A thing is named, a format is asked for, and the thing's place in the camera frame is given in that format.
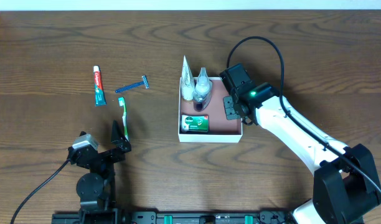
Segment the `red and teal toothpaste tube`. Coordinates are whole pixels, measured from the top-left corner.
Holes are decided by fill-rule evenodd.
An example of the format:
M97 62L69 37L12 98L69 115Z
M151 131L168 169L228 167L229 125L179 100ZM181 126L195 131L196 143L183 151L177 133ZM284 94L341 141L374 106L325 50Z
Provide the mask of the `red and teal toothpaste tube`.
M101 80L101 71L98 65L93 66L94 86L95 86L95 106L106 105L103 84Z

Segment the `clear pump soap bottle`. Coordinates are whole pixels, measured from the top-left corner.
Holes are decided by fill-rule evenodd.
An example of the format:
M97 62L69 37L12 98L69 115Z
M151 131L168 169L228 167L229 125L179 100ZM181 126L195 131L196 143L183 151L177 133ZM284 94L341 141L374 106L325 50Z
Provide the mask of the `clear pump soap bottle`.
M206 109L210 103L212 97L212 81L207 75L205 67L200 69L199 76L197 77L194 93L193 102L194 109L198 112Z

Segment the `green soap bar package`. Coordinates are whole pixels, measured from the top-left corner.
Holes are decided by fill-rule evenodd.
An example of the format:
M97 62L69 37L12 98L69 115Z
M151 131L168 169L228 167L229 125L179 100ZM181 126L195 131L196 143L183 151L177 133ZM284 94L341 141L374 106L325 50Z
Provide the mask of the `green soap bar package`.
M207 133L209 131L209 117L207 115L194 116L183 114L181 116L180 128L182 132Z

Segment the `white squeeze tube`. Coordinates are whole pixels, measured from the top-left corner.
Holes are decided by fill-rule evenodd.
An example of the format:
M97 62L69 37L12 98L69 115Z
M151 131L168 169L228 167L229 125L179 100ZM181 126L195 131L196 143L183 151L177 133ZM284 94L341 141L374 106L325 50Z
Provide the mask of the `white squeeze tube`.
M186 101L193 100L195 89L194 77L187 62L186 56L183 58L182 73L181 73L181 96Z

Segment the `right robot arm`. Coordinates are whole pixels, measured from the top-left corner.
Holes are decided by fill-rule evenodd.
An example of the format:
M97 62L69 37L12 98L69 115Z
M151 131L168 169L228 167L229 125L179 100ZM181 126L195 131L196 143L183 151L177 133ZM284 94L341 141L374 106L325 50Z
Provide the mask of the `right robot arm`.
M355 223L381 204L381 184L372 153L321 131L268 83L226 83L235 112L274 134L314 177L313 197L295 208L295 223Z

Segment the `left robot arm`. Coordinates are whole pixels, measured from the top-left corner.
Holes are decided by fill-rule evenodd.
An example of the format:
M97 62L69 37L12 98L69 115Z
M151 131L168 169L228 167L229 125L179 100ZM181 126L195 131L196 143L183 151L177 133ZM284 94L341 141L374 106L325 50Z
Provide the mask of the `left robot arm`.
M107 211L116 205L114 164L125 160L125 154L131 151L131 144L117 121L112 124L111 143L113 149L98 152L96 139L83 131L68 148L70 163L89 170L76 186L83 212Z

